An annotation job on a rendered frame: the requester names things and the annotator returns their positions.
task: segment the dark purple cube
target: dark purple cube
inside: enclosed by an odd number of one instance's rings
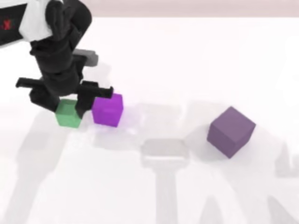
[[[207,140],[232,158],[250,140],[255,127],[255,123],[230,107],[212,122]]]
[[[113,94],[111,99],[96,98],[92,107],[96,124],[117,127],[123,112],[122,95]]]

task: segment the cube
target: cube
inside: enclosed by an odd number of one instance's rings
[[[95,124],[117,127],[123,112],[122,95],[114,93],[111,99],[96,98],[92,107]]]
[[[207,141],[232,158],[250,140],[255,127],[255,123],[230,107],[212,122]]]
[[[77,101],[62,99],[56,109],[55,116],[60,126],[78,128],[81,118],[75,109]]]

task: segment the green block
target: green block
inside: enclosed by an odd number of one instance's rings
[[[78,128],[81,123],[81,119],[78,116],[75,106],[77,101],[70,99],[62,99],[55,112],[58,124],[63,127]]]

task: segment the red x mark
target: red x mark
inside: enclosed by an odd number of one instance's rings
[[[4,20],[4,30],[11,29],[11,20]]]

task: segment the white floor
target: white floor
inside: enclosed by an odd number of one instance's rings
[[[94,19],[80,48],[101,62],[85,76],[123,95],[116,129],[90,113],[59,127],[14,87],[40,76],[29,45],[2,49],[0,223],[298,224],[298,27]],[[231,105],[257,127],[228,160],[206,135]]]

